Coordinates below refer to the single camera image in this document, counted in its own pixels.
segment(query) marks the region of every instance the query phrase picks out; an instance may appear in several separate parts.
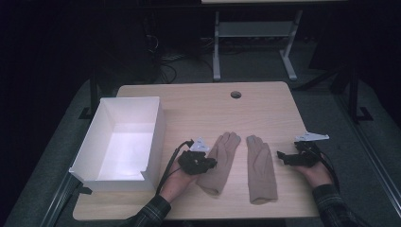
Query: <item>person's left hand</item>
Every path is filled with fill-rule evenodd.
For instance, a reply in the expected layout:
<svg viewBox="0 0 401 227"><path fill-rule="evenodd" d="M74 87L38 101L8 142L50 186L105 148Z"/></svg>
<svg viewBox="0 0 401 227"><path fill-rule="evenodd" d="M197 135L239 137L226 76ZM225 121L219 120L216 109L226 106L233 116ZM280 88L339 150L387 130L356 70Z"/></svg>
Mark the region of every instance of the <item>person's left hand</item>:
<svg viewBox="0 0 401 227"><path fill-rule="evenodd" d="M200 176L188 175L179 168L180 164L175 160L169 171L169 174L172 174L167 178L159 194L169 203L172 203L177 197L179 197L189 184Z"/></svg>

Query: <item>sleeve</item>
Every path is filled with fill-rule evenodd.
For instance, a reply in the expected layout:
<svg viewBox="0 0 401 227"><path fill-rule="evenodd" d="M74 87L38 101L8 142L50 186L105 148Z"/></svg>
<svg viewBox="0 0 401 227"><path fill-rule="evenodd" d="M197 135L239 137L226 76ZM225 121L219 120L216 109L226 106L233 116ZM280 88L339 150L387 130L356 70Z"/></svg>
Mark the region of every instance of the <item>sleeve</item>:
<svg viewBox="0 0 401 227"><path fill-rule="evenodd" d="M325 227L364 226L348 208L333 184L318 186L312 193Z"/></svg>
<svg viewBox="0 0 401 227"><path fill-rule="evenodd" d="M163 219L171 210L170 203L163 197L156 195L142 208L138 214L126 219L121 227L156 227L160 226Z"/></svg>

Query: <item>tan fabric glove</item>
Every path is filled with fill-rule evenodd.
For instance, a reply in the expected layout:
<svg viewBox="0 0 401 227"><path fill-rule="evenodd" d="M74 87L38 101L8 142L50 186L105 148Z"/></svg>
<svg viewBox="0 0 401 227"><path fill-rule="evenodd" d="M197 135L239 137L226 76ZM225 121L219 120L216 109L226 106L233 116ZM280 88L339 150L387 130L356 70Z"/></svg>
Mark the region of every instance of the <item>tan fabric glove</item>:
<svg viewBox="0 0 401 227"><path fill-rule="evenodd" d="M241 142L241 138L234 132L225 132L218 137L209 152L208 158L218 161L215 168L209 169L198 177L197 185L206 193L218 195L227 183L227 178L233 164L235 150Z"/></svg>
<svg viewBox="0 0 401 227"><path fill-rule="evenodd" d="M247 145L250 202L263 204L277 200L277 184L269 145L254 135L247 137Z"/></svg>

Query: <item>person's right hand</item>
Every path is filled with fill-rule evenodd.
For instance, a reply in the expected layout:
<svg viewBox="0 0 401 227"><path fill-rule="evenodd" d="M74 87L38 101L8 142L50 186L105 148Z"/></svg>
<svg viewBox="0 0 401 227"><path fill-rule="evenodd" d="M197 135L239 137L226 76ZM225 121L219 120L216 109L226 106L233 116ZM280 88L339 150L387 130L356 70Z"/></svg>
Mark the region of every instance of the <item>person's right hand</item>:
<svg viewBox="0 0 401 227"><path fill-rule="evenodd" d="M312 188L323 184L333 184L329 171L321 162L318 162L312 167L293 166L293 168L306 177Z"/></svg>

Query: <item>open white box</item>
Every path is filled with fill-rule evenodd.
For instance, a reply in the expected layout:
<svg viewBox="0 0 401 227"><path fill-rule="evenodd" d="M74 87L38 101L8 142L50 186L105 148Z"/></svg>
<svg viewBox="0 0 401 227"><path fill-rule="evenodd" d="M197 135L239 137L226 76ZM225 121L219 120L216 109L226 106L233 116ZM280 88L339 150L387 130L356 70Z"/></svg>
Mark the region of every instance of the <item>open white box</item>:
<svg viewBox="0 0 401 227"><path fill-rule="evenodd" d="M159 97L101 98L69 171L93 191L155 190L165 131Z"/></svg>

